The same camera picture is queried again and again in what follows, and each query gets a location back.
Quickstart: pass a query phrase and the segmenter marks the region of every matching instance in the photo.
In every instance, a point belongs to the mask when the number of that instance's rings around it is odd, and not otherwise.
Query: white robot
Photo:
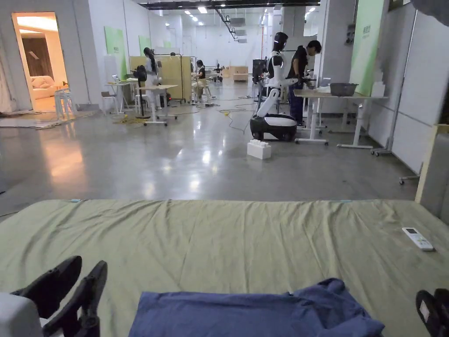
[[[280,140],[291,142],[296,135],[296,120],[287,115],[269,114],[271,107],[277,102],[283,89],[298,82],[298,79],[286,79],[282,74],[284,59],[280,53],[287,43],[288,36],[279,32],[274,37],[273,51],[268,60],[269,82],[268,96],[260,106],[257,114],[251,118],[250,128],[254,138],[263,140],[264,133],[270,133]]]

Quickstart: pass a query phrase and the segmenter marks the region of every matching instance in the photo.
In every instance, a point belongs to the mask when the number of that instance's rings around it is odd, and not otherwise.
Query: doorway
[[[55,112],[55,91],[69,87],[55,13],[12,17],[33,110]]]

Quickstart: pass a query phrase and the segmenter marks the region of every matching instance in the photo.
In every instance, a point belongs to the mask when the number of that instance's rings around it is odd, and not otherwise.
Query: green bedsheet
[[[437,251],[421,252],[405,226]],[[449,288],[448,242],[447,226],[409,201],[51,200],[0,223],[0,290],[74,254],[82,275],[105,260],[102,336],[126,337],[143,291],[284,293],[338,277],[385,337],[421,337],[415,294]]]

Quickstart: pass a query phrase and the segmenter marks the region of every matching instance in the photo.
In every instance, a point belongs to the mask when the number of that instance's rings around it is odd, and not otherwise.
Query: remote control
[[[425,252],[431,252],[434,250],[430,242],[427,241],[426,238],[416,230],[416,228],[404,227],[402,228],[402,230],[407,234],[409,238],[411,238],[411,240],[415,243],[415,245],[419,247],[419,249]]]

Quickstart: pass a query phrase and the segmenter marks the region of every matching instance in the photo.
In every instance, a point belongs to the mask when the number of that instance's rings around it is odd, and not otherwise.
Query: black hair
[[[321,53],[321,43],[318,40],[310,41],[307,47],[309,48],[315,47],[315,51],[317,52],[317,54]]]
[[[155,61],[155,59],[154,59],[153,53],[151,52],[151,49],[148,48],[148,47],[145,47],[145,48],[143,49],[143,54],[144,54],[145,56],[148,56],[148,58],[151,60],[151,68],[152,68],[152,71],[156,72],[156,61]]]

